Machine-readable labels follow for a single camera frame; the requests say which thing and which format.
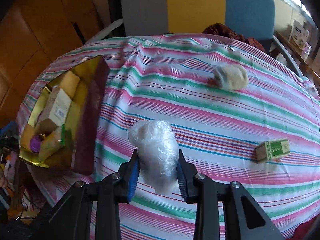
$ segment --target open box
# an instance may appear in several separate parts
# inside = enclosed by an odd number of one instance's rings
[[[38,167],[72,170],[85,175],[93,172],[95,137],[109,70],[102,56],[70,69],[80,78],[80,82],[65,121],[66,141],[69,143],[46,160],[39,161],[38,153],[30,150],[28,142],[35,134],[37,118],[44,109],[52,88],[60,84],[64,74],[44,87],[21,135],[21,160]]]

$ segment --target tablecloth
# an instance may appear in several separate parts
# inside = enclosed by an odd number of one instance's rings
[[[263,52],[209,34],[111,38],[59,57],[34,82],[17,116],[20,133],[42,88],[59,74],[97,55],[110,67],[91,176],[29,167],[54,205],[75,181],[99,181],[130,159],[127,129],[139,120],[171,123],[188,162],[215,181],[241,182],[284,235],[319,213],[320,99],[299,78]],[[249,84],[238,91],[215,86],[213,70],[239,63]],[[288,138],[291,154],[257,163],[262,141]],[[220,237],[224,238],[222,204]],[[95,206],[91,237],[94,237]],[[179,189],[155,194],[139,177],[130,204],[119,206],[122,239],[192,239],[196,205]]]

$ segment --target green box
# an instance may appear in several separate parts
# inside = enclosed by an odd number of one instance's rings
[[[256,147],[258,162],[266,162],[290,154],[288,139],[266,141]]]

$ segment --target beige sock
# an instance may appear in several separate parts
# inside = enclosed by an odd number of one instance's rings
[[[240,90],[248,84],[247,71],[240,64],[225,64],[213,73],[218,87],[224,90]]]

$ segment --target barcode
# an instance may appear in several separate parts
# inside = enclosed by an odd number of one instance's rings
[[[64,112],[62,112],[62,111],[61,111],[59,108],[57,108],[57,107],[56,107],[55,113],[56,113],[57,115],[60,115],[62,118],[64,118]]]

